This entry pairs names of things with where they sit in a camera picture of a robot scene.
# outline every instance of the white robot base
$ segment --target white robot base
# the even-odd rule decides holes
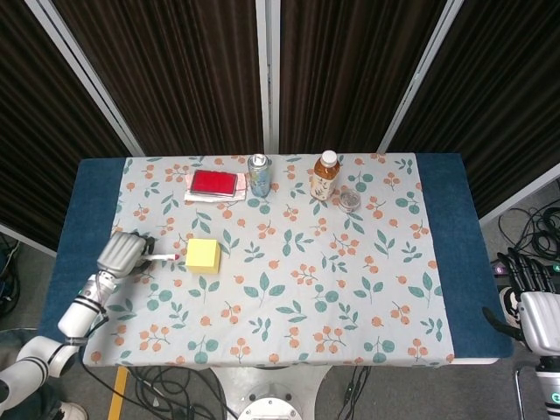
[[[212,370],[220,380],[227,405],[239,413],[239,420],[313,420],[317,393],[330,368],[296,365]]]

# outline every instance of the dark curtain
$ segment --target dark curtain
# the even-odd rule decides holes
[[[129,153],[23,1],[0,28],[0,223],[56,249],[80,160]]]
[[[255,0],[55,0],[148,155],[263,149]]]
[[[283,0],[280,151],[375,151],[444,0]]]
[[[560,162],[560,3],[467,1],[389,151],[459,152],[479,216]]]

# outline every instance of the yellow sponge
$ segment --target yellow sponge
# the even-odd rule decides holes
[[[186,267],[192,273],[218,274],[220,245],[215,239],[190,239],[187,246]]]

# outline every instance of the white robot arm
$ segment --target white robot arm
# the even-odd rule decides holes
[[[21,349],[17,361],[0,372],[0,416],[35,392],[49,376],[58,378],[75,361],[81,346],[88,342],[91,325],[101,313],[115,289],[116,278],[126,277],[140,256],[153,251],[153,239],[116,232],[97,260],[99,271],[93,274],[60,319],[59,329],[65,343],[47,337],[35,337]]]
[[[509,248],[507,255],[498,254],[506,267],[515,298],[521,328],[501,323],[488,308],[483,313],[490,324],[525,343],[529,351],[540,356],[535,367],[541,383],[545,406],[550,420],[560,417],[560,295],[556,293],[550,274],[538,261],[520,255]],[[526,364],[514,373],[519,418],[524,420],[519,374]]]

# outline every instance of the aluminum can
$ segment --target aluminum can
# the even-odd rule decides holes
[[[262,154],[255,154],[248,159],[248,182],[255,197],[269,195],[272,178],[270,164],[270,159]]]

